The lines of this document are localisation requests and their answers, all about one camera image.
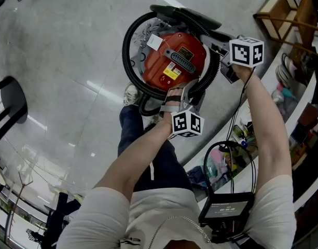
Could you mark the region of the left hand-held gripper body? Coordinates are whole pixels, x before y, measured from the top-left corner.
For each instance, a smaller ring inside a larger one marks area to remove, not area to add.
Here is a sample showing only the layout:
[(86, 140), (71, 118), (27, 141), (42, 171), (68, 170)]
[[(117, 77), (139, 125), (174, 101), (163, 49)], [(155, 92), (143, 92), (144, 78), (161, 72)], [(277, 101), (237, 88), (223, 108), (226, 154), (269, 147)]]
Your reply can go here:
[(202, 117), (199, 109), (187, 102), (181, 102), (179, 111), (172, 112), (172, 134), (193, 137), (202, 134)]

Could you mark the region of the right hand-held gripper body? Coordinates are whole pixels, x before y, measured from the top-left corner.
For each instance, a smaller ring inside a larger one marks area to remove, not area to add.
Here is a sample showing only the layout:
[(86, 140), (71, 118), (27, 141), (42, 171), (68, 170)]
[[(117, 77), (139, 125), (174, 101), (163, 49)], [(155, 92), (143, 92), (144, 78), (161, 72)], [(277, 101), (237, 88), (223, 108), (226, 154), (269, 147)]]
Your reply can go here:
[(221, 59), (220, 71), (232, 84), (238, 77), (233, 64), (254, 68), (264, 62), (264, 42), (251, 37), (240, 37), (229, 41), (228, 50)]

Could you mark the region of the person's right forearm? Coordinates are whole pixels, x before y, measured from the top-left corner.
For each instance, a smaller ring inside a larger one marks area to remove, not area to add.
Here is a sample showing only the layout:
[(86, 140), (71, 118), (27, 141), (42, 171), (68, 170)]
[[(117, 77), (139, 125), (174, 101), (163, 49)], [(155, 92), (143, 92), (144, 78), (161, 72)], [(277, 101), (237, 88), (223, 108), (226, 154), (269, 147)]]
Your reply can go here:
[(289, 142), (283, 118), (271, 95), (256, 75), (246, 85), (258, 147), (256, 190), (280, 175), (292, 175)]

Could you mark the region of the person's left forearm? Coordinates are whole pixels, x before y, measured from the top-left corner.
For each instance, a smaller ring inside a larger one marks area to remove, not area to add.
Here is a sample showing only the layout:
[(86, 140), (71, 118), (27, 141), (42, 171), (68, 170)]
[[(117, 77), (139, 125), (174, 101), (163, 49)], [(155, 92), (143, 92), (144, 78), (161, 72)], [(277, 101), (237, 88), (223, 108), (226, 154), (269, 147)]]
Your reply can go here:
[(155, 127), (128, 146), (94, 187), (113, 189), (130, 201), (135, 184), (171, 133), (172, 120), (164, 117)]

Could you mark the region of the red teal vacuum cleaner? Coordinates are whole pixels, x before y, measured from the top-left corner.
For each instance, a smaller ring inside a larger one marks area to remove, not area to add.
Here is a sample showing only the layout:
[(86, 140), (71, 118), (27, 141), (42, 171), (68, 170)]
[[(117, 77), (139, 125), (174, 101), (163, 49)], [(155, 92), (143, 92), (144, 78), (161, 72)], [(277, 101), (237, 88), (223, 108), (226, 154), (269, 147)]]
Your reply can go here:
[(170, 88), (194, 79), (198, 82), (190, 95), (205, 90), (221, 72), (221, 57), (200, 36), (222, 33), (220, 27), (220, 22), (188, 8), (151, 5), (123, 39), (126, 75), (143, 93), (159, 100)]

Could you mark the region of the person's left hand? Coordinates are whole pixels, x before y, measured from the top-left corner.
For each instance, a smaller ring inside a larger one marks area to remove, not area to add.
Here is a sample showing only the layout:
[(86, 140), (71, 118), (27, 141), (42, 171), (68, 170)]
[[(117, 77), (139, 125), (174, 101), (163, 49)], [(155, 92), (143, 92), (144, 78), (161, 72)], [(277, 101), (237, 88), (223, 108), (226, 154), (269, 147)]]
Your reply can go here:
[(166, 122), (171, 122), (171, 114), (179, 111), (183, 90), (183, 87), (175, 87), (168, 91), (166, 99), (159, 111), (159, 115)]

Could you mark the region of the person's right hand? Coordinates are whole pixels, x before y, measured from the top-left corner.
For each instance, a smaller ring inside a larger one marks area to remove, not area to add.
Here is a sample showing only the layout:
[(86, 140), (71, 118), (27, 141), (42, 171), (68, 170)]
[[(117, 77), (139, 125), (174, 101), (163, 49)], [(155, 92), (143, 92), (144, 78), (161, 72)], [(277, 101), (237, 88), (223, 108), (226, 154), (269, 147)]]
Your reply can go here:
[(252, 78), (253, 70), (250, 67), (242, 66), (233, 64), (232, 65), (233, 71), (235, 72), (236, 76), (245, 84), (250, 81)]

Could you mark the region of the white metal shelving rack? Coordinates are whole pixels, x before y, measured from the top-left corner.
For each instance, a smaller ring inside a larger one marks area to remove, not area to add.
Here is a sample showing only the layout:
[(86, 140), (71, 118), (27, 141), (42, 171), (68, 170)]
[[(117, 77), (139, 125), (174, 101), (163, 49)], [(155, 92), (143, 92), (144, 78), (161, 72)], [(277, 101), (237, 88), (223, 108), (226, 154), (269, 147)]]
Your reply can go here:
[[(272, 93), (277, 88), (279, 81), (276, 77), (276, 68), (282, 64), (282, 55), (290, 52), (292, 49), (291, 45), (283, 45), (273, 62), (269, 66), (268, 70), (264, 74), (261, 79), (261, 82), (268, 90), (269, 93)], [(302, 115), (302, 112), (307, 107), (307, 104), (311, 102), (311, 98), (313, 97), (316, 86), (316, 74), (313, 73), (310, 77), (310, 81), (308, 82), (306, 87), (301, 87), (301, 92), (296, 94), (298, 103), (294, 110), (287, 115), (287, 119), (285, 120), (285, 127), (289, 138), (292, 139), (292, 133), (297, 127), (298, 119)], [(249, 113), (248, 102), (245, 101), (236, 116), (236, 121), (239, 126), (242, 126), (241, 119)], [(194, 167), (203, 163), (203, 159), (205, 157), (206, 151), (209, 149), (211, 145), (216, 142), (222, 141), (228, 132), (229, 123), (226, 123), (224, 127), (190, 160), (184, 165), (184, 169), (188, 172)], [(246, 168), (243, 168), (235, 177), (234, 177), (234, 191), (235, 192), (245, 192), (251, 189), (251, 166), (247, 165)], [(318, 190), (318, 174), (311, 175), (312, 182), (307, 185), (306, 190), (304, 190), (300, 197), (298, 197), (294, 201), (294, 210), (298, 212), (300, 208), (304, 207), (305, 204), (309, 201), (309, 199), (316, 193)]]

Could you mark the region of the person's navy trousers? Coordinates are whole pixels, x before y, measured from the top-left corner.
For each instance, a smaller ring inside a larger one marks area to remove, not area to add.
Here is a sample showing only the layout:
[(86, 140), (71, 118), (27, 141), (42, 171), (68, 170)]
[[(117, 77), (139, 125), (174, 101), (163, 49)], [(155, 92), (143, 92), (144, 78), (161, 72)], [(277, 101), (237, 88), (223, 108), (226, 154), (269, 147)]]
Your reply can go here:
[[(119, 120), (122, 128), (121, 139), (118, 145), (119, 155), (136, 139), (155, 126), (152, 123), (146, 128), (143, 127), (143, 119), (136, 105), (123, 107)], [(161, 146), (152, 164), (154, 167), (154, 178), (151, 179), (150, 168), (147, 168), (135, 184), (134, 192), (160, 188), (192, 190), (189, 178), (177, 160), (175, 148), (169, 141), (165, 141)]]

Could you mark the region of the person's left white shoe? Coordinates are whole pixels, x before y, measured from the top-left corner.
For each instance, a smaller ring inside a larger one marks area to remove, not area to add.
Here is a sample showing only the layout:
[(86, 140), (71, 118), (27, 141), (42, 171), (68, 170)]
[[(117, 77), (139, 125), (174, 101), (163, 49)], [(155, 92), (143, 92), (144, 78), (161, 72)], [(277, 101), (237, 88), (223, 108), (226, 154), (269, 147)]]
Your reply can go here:
[(133, 83), (128, 83), (123, 96), (123, 106), (136, 105), (138, 106), (139, 91)]

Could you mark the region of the blue cloth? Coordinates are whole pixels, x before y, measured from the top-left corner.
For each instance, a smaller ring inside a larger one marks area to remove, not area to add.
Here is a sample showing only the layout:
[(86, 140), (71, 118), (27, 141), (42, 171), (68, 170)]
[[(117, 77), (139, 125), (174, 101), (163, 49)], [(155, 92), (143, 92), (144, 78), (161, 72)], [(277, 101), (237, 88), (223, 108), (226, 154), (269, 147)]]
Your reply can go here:
[(187, 172), (191, 186), (195, 189), (206, 189), (206, 181), (203, 169), (198, 165)]

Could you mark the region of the wooden chair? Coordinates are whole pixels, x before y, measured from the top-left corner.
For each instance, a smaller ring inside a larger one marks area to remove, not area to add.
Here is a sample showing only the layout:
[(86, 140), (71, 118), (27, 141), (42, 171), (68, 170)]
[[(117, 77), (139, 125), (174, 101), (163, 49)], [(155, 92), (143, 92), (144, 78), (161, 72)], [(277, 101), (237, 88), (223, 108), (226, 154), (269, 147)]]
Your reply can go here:
[(253, 18), (271, 40), (318, 56), (318, 0), (266, 0)]

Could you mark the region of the black screen device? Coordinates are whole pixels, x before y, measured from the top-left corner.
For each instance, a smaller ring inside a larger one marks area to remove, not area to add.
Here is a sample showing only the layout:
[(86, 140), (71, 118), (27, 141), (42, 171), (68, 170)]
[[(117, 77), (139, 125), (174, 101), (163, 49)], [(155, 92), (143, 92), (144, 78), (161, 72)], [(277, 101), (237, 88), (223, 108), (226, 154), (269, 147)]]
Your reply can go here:
[(233, 220), (245, 220), (254, 203), (252, 192), (210, 195), (199, 215), (199, 223), (211, 225)]

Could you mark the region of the person's white shirt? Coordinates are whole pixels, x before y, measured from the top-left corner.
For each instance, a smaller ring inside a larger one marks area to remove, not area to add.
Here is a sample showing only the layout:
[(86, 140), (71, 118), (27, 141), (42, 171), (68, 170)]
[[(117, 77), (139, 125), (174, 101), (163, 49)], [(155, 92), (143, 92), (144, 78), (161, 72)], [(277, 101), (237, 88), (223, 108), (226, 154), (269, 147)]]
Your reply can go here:
[[(63, 230), (57, 249), (164, 249), (172, 240), (210, 249), (205, 239), (210, 228), (196, 228), (199, 213), (187, 189), (139, 191), (128, 201), (113, 189), (95, 188)], [(280, 175), (261, 187), (243, 231), (264, 248), (291, 248), (296, 220), (290, 176)]]

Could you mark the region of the round beige table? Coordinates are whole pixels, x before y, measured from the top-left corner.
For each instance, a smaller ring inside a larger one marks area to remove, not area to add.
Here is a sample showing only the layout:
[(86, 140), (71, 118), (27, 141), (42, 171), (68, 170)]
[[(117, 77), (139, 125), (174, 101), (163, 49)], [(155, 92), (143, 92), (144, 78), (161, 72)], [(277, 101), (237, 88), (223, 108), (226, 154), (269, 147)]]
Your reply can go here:
[(0, 92), (4, 110), (0, 112), (0, 122), (8, 116), (9, 119), (0, 128), (0, 140), (15, 125), (27, 120), (28, 107), (25, 94), (12, 76), (6, 76), (0, 81)]

